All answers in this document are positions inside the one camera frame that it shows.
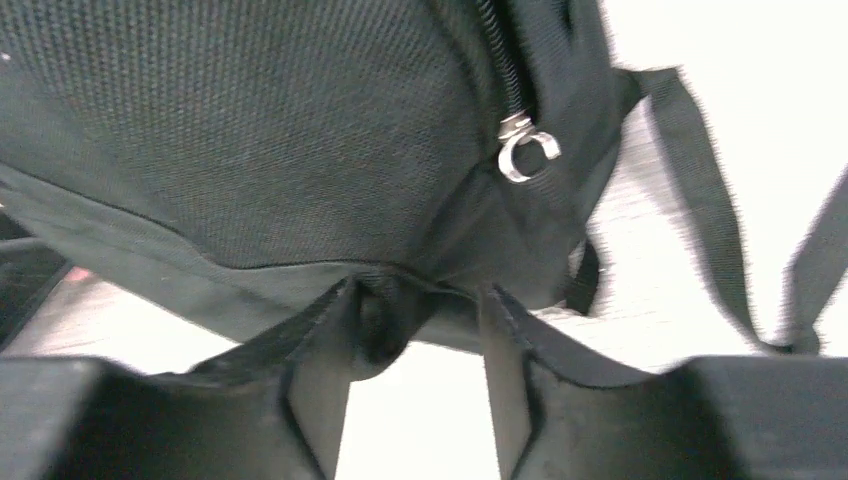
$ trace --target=zipper teeth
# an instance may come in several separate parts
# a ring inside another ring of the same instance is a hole
[[[526,109],[522,98],[521,79],[510,52],[506,47],[501,19],[495,11],[495,0],[477,0],[477,10],[483,21],[483,30],[488,37],[489,48],[495,61],[495,68],[503,81],[507,97],[507,116],[517,115]]]

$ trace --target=zipper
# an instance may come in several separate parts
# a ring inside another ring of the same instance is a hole
[[[559,142],[552,135],[542,132],[533,124],[530,116],[531,102],[524,88],[529,80],[522,76],[515,55],[516,50],[510,49],[505,34],[509,25],[508,15],[498,10],[499,0],[476,0],[477,10],[482,19],[483,31],[489,43],[495,69],[500,77],[506,95],[507,115],[501,120],[498,141],[501,143],[498,152],[498,169],[513,183],[524,183],[532,177],[524,175],[515,166],[515,149],[521,145],[535,142],[542,147],[548,160],[554,160],[562,154]]]

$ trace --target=metal zipper pull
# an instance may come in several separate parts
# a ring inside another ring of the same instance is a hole
[[[535,141],[542,147],[542,151],[548,160],[553,160],[562,154],[556,138],[548,133],[536,130],[533,120],[527,116],[526,112],[517,113],[501,121],[498,140],[503,145],[500,153],[498,153],[498,168],[512,183],[524,183],[532,178],[519,172],[515,167],[512,158],[515,147]]]

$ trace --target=zipper pull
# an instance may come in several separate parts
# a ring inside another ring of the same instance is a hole
[[[498,153],[498,168],[507,180],[512,183],[524,183],[533,178],[519,172],[515,167],[515,162],[512,158],[515,147],[535,141],[542,147],[542,151],[548,160],[553,160],[562,154],[556,138],[549,133],[536,130],[533,120],[530,119],[526,112],[516,113],[502,120],[498,140],[503,145],[500,153]]]

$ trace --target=backpack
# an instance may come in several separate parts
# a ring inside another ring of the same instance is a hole
[[[650,97],[716,301],[766,348],[818,351],[845,249],[799,260],[790,342],[756,339],[698,108],[674,70],[611,66],[594,0],[10,0],[0,19],[0,203],[224,336],[355,278],[368,378],[411,339],[479,352],[482,284],[587,314],[602,262],[586,223]]]

